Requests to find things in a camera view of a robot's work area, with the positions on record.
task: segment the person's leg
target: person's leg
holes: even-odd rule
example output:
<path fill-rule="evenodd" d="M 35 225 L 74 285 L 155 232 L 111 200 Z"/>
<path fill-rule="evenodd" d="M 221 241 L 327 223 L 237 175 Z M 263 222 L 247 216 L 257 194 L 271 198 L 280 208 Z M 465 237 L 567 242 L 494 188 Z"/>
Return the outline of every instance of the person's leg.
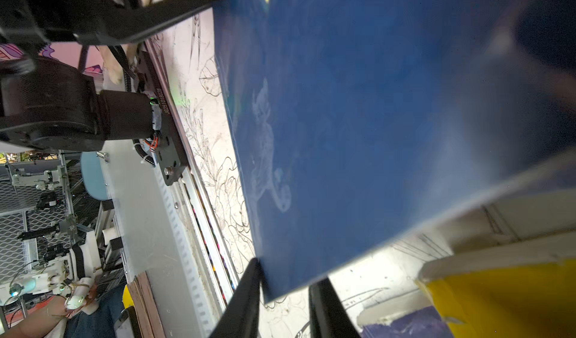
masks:
<path fill-rule="evenodd" d="M 124 285 L 120 285 L 106 292 L 94 313 L 79 313 L 69 320 L 64 338 L 115 338 L 114 323 L 124 309 L 123 291 Z"/>

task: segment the human arm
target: human arm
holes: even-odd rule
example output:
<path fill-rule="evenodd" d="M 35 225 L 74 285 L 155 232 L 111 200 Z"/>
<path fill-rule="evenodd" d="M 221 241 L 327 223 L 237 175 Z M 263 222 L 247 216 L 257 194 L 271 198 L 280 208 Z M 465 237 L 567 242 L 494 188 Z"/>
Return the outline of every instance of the human arm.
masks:
<path fill-rule="evenodd" d="M 55 295 L 48 304 L 11 327 L 0 338 L 42 338 L 47 335 L 58 322 L 66 317 L 68 311 L 64 307 L 66 299 Z"/>

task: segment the robotic hand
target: robotic hand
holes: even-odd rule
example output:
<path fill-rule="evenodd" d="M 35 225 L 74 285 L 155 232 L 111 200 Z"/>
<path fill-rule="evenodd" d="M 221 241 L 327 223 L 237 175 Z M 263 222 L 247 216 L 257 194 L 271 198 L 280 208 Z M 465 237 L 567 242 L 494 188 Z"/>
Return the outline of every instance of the robotic hand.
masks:
<path fill-rule="evenodd" d="M 0 283 L 0 305 L 10 304 L 26 293 L 52 291 L 55 295 L 66 297 L 68 310 L 82 307 L 83 312 L 91 314 L 98 308 L 97 302 L 86 304 L 94 279 L 102 274 L 94 231 L 86 234 L 83 245 L 72 247 L 67 254 L 48 262 L 39 262 L 28 273 L 18 273 L 11 280 Z"/>

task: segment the pink poster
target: pink poster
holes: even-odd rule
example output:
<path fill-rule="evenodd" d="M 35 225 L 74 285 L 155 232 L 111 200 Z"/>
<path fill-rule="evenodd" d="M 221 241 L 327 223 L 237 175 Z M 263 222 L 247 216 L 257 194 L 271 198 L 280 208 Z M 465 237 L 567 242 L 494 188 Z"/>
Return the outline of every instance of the pink poster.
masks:
<path fill-rule="evenodd" d="M 51 43 L 42 49 L 39 55 L 56 59 L 76 68 L 80 59 L 81 49 L 82 46 L 76 42 Z M 19 59 L 22 57 L 22 54 L 22 51 L 14 44 L 0 44 L 0 59 Z M 101 77 L 103 65 L 102 56 L 98 48 L 96 46 L 90 46 L 84 74 Z"/>

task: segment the black mounting plate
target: black mounting plate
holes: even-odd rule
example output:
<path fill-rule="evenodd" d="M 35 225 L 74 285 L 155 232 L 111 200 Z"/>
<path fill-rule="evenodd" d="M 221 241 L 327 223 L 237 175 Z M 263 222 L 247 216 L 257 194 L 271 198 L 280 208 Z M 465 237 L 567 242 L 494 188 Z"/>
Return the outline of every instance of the black mounting plate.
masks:
<path fill-rule="evenodd" d="M 166 95 L 160 85 L 160 78 L 152 65 L 150 54 L 140 50 L 138 58 L 138 73 L 143 78 L 144 89 L 156 96 L 162 108 L 161 137 L 160 144 L 155 150 L 155 158 L 160 166 L 164 182 L 166 185 L 172 185 L 188 167 L 188 158 L 174 124 L 174 116 L 170 112 Z"/>

